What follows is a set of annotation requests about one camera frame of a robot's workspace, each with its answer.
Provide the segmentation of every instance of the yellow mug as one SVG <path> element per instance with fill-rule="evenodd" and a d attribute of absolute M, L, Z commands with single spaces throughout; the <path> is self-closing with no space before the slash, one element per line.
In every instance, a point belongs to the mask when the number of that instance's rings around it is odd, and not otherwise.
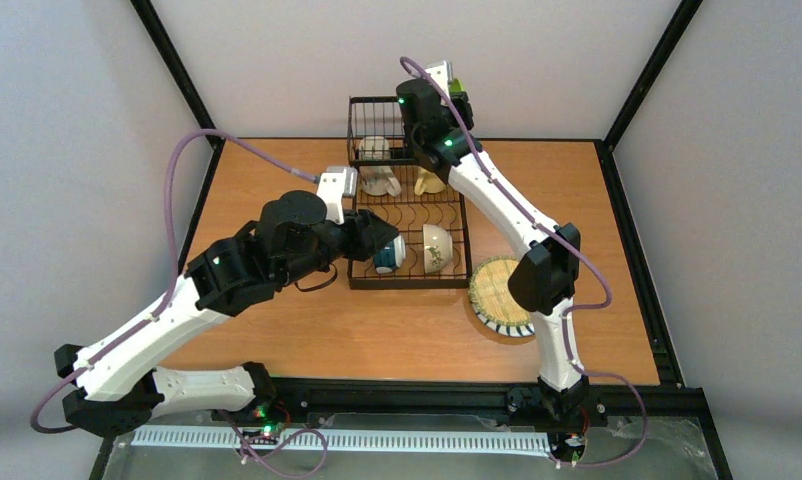
<path fill-rule="evenodd" d="M 413 192 L 416 195 L 424 195 L 425 193 L 439 193 L 445 190 L 445 184 L 433 172 L 428 172 L 424 168 L 419 167 L 419 178 L 416 179 L 416 186 Z"/>

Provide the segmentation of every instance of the red wire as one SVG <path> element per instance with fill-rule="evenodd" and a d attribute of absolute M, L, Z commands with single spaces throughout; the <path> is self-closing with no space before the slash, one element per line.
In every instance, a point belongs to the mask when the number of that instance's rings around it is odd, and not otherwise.
<path fill-rule="evenodd" d="M 584 407 L 581 407 L 581 414 L 584 416 L 584 429 L 581 431 L 581 435 L 583 435 L 589 429 L 589 414 Z"/>
<path fill-rule="evenodd" d="M 291 423 L 292 423 L 292 418 L 289 416 L 289 411 L 288 411 L 288 410 L 286 410 L 285 408 L 283 408 L 283 407 L 281 406 L 281 404 L 279 404 L 279 403 L 278 403 L 277 405 L 275 405 L 275 406 L 274 406 L 274 408 L 276 408 L 276 409 L 278 409 L 278 410 L 280 410 L 281 412 L 283 412 L 283 413 L 285 413 L 285 414 L 286 414 L 286 426 L 285 426 L 285 427 L 283 427 L 283 428 L 289 428 L 289 424 L 291 424 Z"/>

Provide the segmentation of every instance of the cup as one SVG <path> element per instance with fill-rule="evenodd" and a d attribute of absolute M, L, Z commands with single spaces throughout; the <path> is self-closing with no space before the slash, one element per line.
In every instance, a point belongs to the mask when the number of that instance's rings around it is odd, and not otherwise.
<path fill-rule="evenodd" d="M 404 237 L 398 235 L 374 256 L 375 271 L 381 275 L 392 273 L 404 263 L 405 258 L 407 258 L 407 246 Z"/>
<path fill-rule="evenodd" d="M 416 195 L 424 195 L 425 193 L 439 193 L 445 190 L 445 184 L 433 172 L 428 172 L 424 168 L 419 167 L 419 177 L 416 179 L 416 186 L 413 192 Z"/>
<path fill-rule="evenodd" d="M 357 145 L 360 160 L 380 162 L 391 158 L 389 140 L 380 136 L 363 137 Z M 401 183 L 392 169 L 386 165 L 360 167 L 361 188 L 369 195 L 379 197 L 387 193 L 393 197 L 401 194 Z"/>
<path fill-rule="evenodd" d="M 438 273 L 454 258 L 451 234 L 437 225 L 422 225 L 425 273 Z"/>

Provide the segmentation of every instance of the mug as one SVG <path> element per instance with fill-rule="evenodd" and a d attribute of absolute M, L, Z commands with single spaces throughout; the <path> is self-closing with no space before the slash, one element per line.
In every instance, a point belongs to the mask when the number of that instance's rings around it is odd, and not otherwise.
<path fill-rule="evenodd" d="M 389 160 L 391 158 L 389 140 L 380 136 L 363 137 L 357 145 L 357 153 L 360 160 L 376 162 Z M 360 178 L 363 191 L 369 195 L 379 197 L 388 193 L 397 197 L 401 194 L 401 183 L 395 178 L 392 169 L 386 165 L 360 167 Z"/>
<path fill-rule="evenodd" d="M 416 186 L 413 192 L 416 195 L 423 195 L 425 193 L 439 193 L 445 190 L 445 184 L 433 172 L 428 172 L 424 168 L 419 167 L 419 178 L 416 179 Z"/>
<path fill-rule="evenodd" d="M 404 237 L 398 235 L 374 256 L 375 270 L 381 275 L 392 273 L 404 263 L 405 258 L 407 258 L 407 247 L 404 244 Z"/>

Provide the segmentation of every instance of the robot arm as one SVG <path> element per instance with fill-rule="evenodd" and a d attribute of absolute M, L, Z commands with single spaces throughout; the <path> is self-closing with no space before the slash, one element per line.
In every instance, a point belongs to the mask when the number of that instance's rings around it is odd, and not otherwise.
<path fill-rule="evenodd" d="M 447 93 L 450 64 L 441 62 L 430 70 Z M 571 330 L 572 322 L 569 315 L 565 322 L 561 317 L 572 305 L 578 260 L 547 232 L 575 248 L 580 247 L 579 232 L 571 224 L 557 225 L 534 208 L 498 172 L 477 141 L 472 139 L 474 145 L 469 145 L 445 100 L 427 80 L 404 82 L 397 94 L 407 144 L 419 165 L 478 206 L 520 258 L 508 286 L 516 302 L 532 312 L 542 357 L 542 404 L 555 419 L 573 414 L 586 395 L 588 381 L 573 368 L 571 362 L 577 363 L 577 357 L 567 355 L 562 328 Z M 450 99 L 471 128 L 468 96 L 454 92 Z M 477 157 L 472 149 L 479 152 Z M 159 317 L 151 318 L 146 309 L 100 342 L 58 349 L 55 362 L 61 377 L 85 369 L 75 380 L 78 388 L 63 399 L 69 423 L 109 436 L 167 413 L 237 411 L 274 401 L 274 386 L 261 364 L 204 372 L 180 372 L 157 364 L 189 339 L 270 300 L 283 287 L 315 271 L 329 271 L 335 259 L 365 261 L 392 241 L 397 229 L 369 211 L 342 207 L 342 197 L 353 195 L 356 183 L 353 169 L 331 167 L 320 177 L 317 194 L 284 194 L 264 206 L 258 221 L 248 222 L 236 235 L 213 243 L 189 262 Z M 132 336 L 102 353 L 131 331 L 135 331 Z M 568 338 L 576 352 L 572 333 Z"/>
<path fill-rule="evenodd" d="M 68 422 L 108 436 L 169 413 L 236 411 L 273 401 L 274 387 L 261 364 L 202 372 L 157 364 L 189 339 L 270 300 L 283 287 L 315 271 L 329 271 L 337 258 L 365 261 L 392 241 L 396 228 L 367 210 L 342 208 L 343 196 L 353 195 L 355 188 L 355 170 L 329 168 L 317 194 L 292 191 L 267 203 L 259 221 L 248 222 L 189 262 L 159 317 L 148 313 L 157 299 L 103 340 L 58 349 L 54 356 L 61 377 L 87 369 L 75 380 L 77 390 L 63 399 Z M 99 354 L 134 329 L 135 334 Z"/>
<path fill-rule="evenodd" d="M 407 144 L 419 166 L 436 173 L 480 208 L 520 259 L 508 287 L 516 303 L 532 314 L 542 360 L 542 403 L 555 419 L 573 415 L 589 386 L 574 368 L 579 364 L 577 354 L 570 358 L 563 342 L 563 328 L 567 328 L 569 350 L 577 352 L 571 314 L 565 315 L 565 321 L 562 317 L 572 306 L 579 261 L 549 233 L 575 249 L 580 249 L 580 233 L 571 224 L 558 225 L 531 205 L 473 137 L 468 137 L 474 143 L 469 145 L 446 102 L 451 100 L 468 129 L 474 126 L 468 95 L 459 88 L 451 91 L 451 64 L 439 62 L 425 72 L 433 84 L 419 77 L 396 88 Z"/>

